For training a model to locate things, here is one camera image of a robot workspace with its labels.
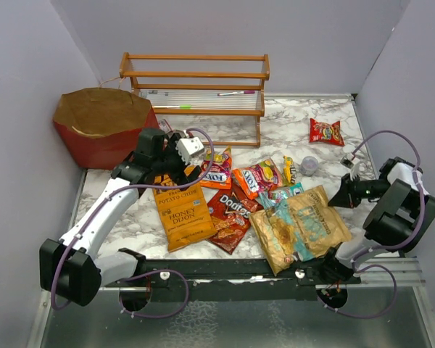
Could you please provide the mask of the red Doritos bag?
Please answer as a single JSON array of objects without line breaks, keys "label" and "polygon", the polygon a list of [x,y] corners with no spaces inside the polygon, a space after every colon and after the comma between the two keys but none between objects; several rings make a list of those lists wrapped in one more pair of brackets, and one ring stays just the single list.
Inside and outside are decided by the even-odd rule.
[{"label": "red Doritos bag", "polygon": [[249,199],[242,189],[232,185],[219,190],[207,203],[216,234],[208,241],[228,254],[233,254],[250,228],[249,216],[262,210],[256,200]]}]

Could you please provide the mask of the gold kettle chips bag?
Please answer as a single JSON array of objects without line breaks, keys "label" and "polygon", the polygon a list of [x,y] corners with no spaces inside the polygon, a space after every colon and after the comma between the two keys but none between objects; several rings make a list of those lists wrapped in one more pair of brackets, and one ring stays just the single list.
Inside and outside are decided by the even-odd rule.
[{"label": "gold kettle chips bag", "polygon": [[252,213],[249,222],[274,275],[293,262],[323,257],[331,247],[352,240],[340,214],[328,206],[322,185]]}]

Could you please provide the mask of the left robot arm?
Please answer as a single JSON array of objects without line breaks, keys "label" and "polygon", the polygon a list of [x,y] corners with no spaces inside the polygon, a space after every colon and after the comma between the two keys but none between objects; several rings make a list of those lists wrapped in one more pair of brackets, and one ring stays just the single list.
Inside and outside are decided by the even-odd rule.
[{"label": "left robot arm", "polygon": [[106,237],[122,215],[147,189],[157,188],[155,179],[166,175],[173,190],[185,190],[203,179],[201,169],[186,168],[204,152],[194,134],[197,128],[173,130],[144,128],[136,148],[111,172],[101,196],[88,212],[59,239],[47,239],[39,249],[41,288],[50,293],[54,310],[62,310],[59,298],[80,306],[89,304],[99,288],[124,280],[130,286],[141,284],[146,275],[145,257],[129,249],[120,249],[108,257],[99,257]]}]

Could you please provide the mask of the orange honey dijon chips bag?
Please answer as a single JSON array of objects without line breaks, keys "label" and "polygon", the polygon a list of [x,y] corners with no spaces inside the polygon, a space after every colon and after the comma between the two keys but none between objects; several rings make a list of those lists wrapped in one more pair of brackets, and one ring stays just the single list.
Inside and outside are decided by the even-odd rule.
[{"label": "orange honey dijon chips bag", "polygon": [[197,183],[185,190],[170,190],[174,183],[167,176],[155,178],[163,188],[153,190],[159,218],[165,230],[169,252],[214,236],[213,224],[202,187]]}]

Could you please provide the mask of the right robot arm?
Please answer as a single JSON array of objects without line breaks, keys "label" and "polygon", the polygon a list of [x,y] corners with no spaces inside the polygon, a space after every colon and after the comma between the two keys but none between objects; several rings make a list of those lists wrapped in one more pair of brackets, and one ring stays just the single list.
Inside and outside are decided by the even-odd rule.
[{"label": "right robot arm", "polygon": [[364,233],[331,247],[318,266],[326,283],[347,281],[357,267],[382,252],[409,252],[435,219],[435,197],[421,183],[423,171],[408,161],[388,159],[375,180],[361,180],[355,167],[341,178],[330,207],[354,209],[364,200],[376,205],[362,225]]}]

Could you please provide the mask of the orange Fox's candy bag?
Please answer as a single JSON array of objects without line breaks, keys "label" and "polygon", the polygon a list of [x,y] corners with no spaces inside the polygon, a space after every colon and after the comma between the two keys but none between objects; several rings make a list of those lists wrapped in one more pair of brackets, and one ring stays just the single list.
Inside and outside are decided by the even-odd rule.
[{"label": "orange Fox's candy bag", "polygon": [[228,190],[232,186],[231,166],[232,166],[232,148],[227,146],[221,153],[215,152],[210,171],[200,186],[208,189]]}]

